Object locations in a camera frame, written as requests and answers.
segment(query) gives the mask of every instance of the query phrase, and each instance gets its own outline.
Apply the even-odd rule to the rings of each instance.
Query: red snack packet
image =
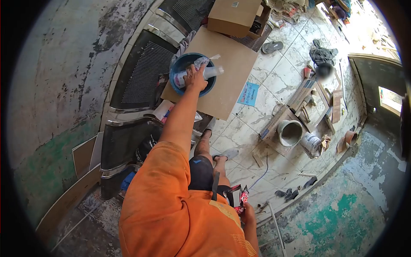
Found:
[[[238,214],[241,214],[244,211],[244,203],[247,202],[248,195],[249,195],[249,192],[248,192],[247,186],[245,186],[244,190],[240,194],[240,206],[234,207],[234,210]]]

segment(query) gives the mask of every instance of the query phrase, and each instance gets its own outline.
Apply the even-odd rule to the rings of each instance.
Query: window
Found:
[[[401,96],[389,89],[380,86],[378,87],[378,91],[380,93],[380,105],[400,116],[402,106]]]

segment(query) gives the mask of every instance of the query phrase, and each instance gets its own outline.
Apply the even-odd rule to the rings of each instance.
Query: black shorts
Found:
[[[190,165],[191,182],[188,185],[188,190],[206,190],[212,191],[212,183],[214,177],[212,175],[212,164],[210,160],[202,155],[195,156],[188,162]],[[230,205],[233,203],[233,195],[228,193],[229,186],[217,186],[217,194],[223,195],[226,192]]]

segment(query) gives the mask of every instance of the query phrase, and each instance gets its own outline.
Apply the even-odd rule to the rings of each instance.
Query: bucket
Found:
[[[295,146],[302,137],[302,126],[297,120],[282,120],[277,127],[280,143],[285,147]]]
[[[318,158],[323,152],[321,139],[311,133],[306,132],[300,144],[310,159]]]
[[[195,60],[197,60],[200,57],[206,57],[206,56],[201,54],[201,53],[185,53],[182,56],[178,57],[171,64],[169,77],[173,78],[177,73],[185,71],[188,67],[190,67],[191,64],[194,63]],[[207,67],[214,67],[214,63],[212,61],[210,61],[207,65]],[[215,76],[207,79],[208,84],[205,87],[205,89],[200,92],[199,97],[202,97],[202,96],[206,95],[208,92],[211,91],[211,89],[213,88],[213,86],[215,84],[216,79],[217,79],[217,77],[215,77]],[[179,95],[184,94],[186,87],[178,88],[178,86],[174,83],[173,79],[170,79],[169,81],[170,81],[171,87]]]

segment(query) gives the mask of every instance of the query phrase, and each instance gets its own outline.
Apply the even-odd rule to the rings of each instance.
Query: blue cable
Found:
[[[267,153],[266,163],[267,163],[267,169],[266,169],[266,171],[264,172],[264,174],[263,174],[259,179],[257,179],[257,180],[251,185],[251,187],[250,187],[249,189],[251,189],[251,188],[252,188],[260,179],[262,179],[262,178],[264,177],[264,175],[268,172],[268,153]]]

